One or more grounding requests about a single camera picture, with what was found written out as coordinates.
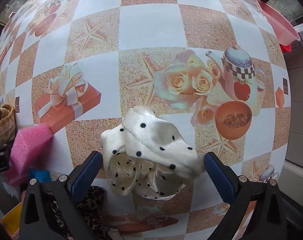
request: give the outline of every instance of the blue object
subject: blue object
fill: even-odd
[[[233,204],[234,187],[215,159],[208,153],[204,156],[204,166],[222,200],[225,203]]]
[[[83,164],[76,166],[74,169],[76,173],[75,175],[78,176],[75,178],[74,183],[70,187],[71,201],[73,204],[83,200],[90,185],[93,183],[93,180],[102,166],[102,155],[99,152],[91,154],[92,157],[88,162],[85,160]],[[77,174],[77,167],[82,169],[79,174]]]
[[[28,169],[28,172],[29,172],[29,179],[37,179],[39,182],[51,181],[49,171]]]

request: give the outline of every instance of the polka dot cloth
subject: polka dot cloth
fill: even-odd
[[[201,173],[197,152],[150,107],[129,109],[121,125],[101,134],[106,177],[116,195],[169,200]]]

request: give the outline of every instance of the burlap bag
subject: burlap bag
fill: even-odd
[[[0,145],[15,138],[15,108],[4,104],[0,108]]]

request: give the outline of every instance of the table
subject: table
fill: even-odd
[[[286,155],[288,74],[256,0],[28,0],[0,37],[4,102],[19,129],[50,124],[54,177],[102,151],[100,134],[136,105],[250,180],[277,180]],[[229,207],[205,171],[169,201],[116,196],[105,178],[106,221],[130,239],[205,239]]]

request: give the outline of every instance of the screw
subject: screw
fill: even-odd
[[[243,175],[241,175],[241,176],[239,176],[239,181],[241,181],[241,182],[246,182],[247,181],[247,178],[245,177],[245,176],[243,176]]]
[[[67,179],[66,175],[62,175],[59,177],[59,181],[64,182]]]
[[[36,184],[36,182],[37,182],[36,179],[31,179],[29,183],[30,183],[30,185],[34,185],[34,184]]]
[[[274,179],[270,179],[269,183],[272,184],[273,186],[275,186],[277,184],[276,180],[274,180]]]

